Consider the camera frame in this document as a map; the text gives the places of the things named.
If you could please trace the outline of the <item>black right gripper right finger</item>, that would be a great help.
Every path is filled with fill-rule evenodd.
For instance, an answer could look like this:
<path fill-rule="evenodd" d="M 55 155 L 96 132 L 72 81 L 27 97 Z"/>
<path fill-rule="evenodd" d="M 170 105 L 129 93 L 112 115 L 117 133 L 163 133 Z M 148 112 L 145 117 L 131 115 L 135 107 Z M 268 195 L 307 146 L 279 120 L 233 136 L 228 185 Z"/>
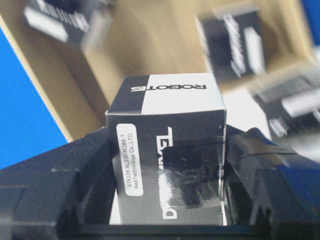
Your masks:
<path fill-rule="evenodd" d="M 320 237 L 320 165 L 258 128 L 226 127 L 223 203 L 228 225 L 271 240 Z"/>

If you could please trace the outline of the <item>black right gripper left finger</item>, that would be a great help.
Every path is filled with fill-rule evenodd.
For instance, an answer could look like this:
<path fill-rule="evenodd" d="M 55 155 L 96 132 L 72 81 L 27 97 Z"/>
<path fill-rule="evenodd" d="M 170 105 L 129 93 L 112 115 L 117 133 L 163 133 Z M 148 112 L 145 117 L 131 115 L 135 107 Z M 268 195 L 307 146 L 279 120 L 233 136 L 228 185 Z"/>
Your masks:
<path fill-rule="evenodd" d="M 0 237 L 58 240 L 79 225 L 108 224 L 115 195 L 108 129 L 0 172 Z"/>

